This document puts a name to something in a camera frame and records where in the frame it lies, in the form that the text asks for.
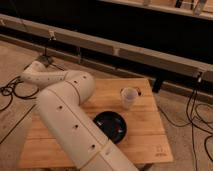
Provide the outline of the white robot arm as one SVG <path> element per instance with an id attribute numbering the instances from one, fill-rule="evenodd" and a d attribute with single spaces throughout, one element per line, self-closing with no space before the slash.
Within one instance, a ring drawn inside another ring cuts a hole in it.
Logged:
<path id="1" fill-rule="evenodd" d="M 95 90 L 95 80 L 90 73 L 49 72 L 43 63 L 34 61 L 21 78 L 41 89 L 36 98 L 40 118 L 77 169 L 138 171 L 81 108 Z"/>

